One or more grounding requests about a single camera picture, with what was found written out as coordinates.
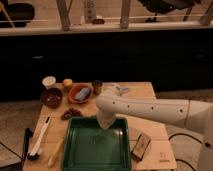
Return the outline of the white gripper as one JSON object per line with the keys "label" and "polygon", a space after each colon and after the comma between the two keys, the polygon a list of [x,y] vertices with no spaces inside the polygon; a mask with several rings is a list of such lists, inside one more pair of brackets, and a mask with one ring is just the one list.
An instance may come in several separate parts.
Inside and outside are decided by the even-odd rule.
{"label": "white gripper", "polygon": [[108,129],[116,120],[114,113],[101,111],[97,112],[97,121],[102,129]]}

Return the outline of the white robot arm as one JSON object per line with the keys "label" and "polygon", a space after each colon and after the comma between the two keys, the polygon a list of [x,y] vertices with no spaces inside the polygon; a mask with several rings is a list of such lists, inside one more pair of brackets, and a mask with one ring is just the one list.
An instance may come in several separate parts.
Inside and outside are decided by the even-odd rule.
{"label": "white robot arm", "polygon": [[97,98],[97,120],[108,129],[116,114],[161,122],[203,135],[196,171],[213,171],[213,103],[182,99],[134,99],[116,88],[105,89]]}

